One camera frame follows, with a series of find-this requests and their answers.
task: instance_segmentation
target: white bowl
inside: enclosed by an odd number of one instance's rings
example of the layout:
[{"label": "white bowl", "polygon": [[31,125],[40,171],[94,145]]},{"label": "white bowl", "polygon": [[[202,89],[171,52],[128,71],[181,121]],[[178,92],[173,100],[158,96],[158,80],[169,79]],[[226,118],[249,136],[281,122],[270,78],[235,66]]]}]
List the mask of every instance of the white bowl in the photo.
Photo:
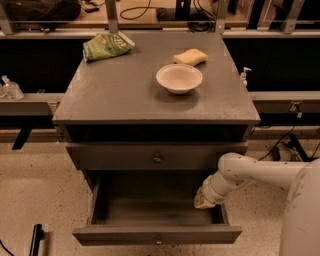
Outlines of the white bowl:
[{"label": "white bowl", "polygon": [[170,92],[184,94],[201,84],[202,73],[186,64],[170,64],[161,68],[156,78]]}]

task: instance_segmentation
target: cabinet top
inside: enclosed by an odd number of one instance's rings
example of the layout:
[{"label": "cabinet top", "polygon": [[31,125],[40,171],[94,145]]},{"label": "cabinet top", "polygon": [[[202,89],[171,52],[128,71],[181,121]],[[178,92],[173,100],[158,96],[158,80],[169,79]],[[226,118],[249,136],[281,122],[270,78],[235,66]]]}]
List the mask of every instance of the cabinet top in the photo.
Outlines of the cabinet top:
[{"label": "cabinet top", "polygon": [[[219,34],[125,31],[135,42],[126,55],[82,61],[55,113],[56,124],[256,123],[259,116]],[[174,95],[156,80],[173,55],[196,48],[202,84]]]}]

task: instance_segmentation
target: green bag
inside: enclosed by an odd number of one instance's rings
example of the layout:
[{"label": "green bag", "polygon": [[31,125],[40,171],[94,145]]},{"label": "green bag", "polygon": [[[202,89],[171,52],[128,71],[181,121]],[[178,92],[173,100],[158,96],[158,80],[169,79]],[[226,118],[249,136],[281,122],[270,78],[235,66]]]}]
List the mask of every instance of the green bag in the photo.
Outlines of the green bag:
[{"label": "green bag", "polygon": [[134,42],[119,32],[117,35],[98,34],[83,44],[86,62],[114,58],[123,55],[134,47]]}]

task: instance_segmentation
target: yellow sponge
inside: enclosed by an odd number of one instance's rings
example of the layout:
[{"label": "yellow sponge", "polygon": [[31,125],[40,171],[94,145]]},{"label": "yellow sponge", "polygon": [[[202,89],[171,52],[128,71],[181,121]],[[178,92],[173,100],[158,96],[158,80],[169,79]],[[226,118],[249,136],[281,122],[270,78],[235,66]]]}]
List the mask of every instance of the yellow sponge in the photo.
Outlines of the yellow sponge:
[{"label": "yellow sponge", "polygon": [[173,60],[177,64],[187,64],[190,66],[195,66],[200,62],[208,60],[208,55],[199,51],[198,49],[190,49],[184,53],[174,55]]}]

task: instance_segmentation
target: closed drawer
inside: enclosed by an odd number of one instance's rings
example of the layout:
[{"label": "closed drawer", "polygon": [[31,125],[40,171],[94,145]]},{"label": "closed drawer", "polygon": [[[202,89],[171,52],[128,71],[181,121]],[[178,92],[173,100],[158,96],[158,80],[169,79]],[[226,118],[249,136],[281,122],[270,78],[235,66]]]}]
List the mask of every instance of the closed drawer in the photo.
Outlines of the closed drawer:
[{"label": "closed drawer", "polygon": [[97,176],[86,227],[73,230],[82,245],[233,243],[224,206],[199,210],[193,198],[203,177],[176,171]]},{"label": "closed drawer", "polygon": [[207,170],[226,152],[245,153],[246,142],[204,144],[69,144],[79,170]]}]

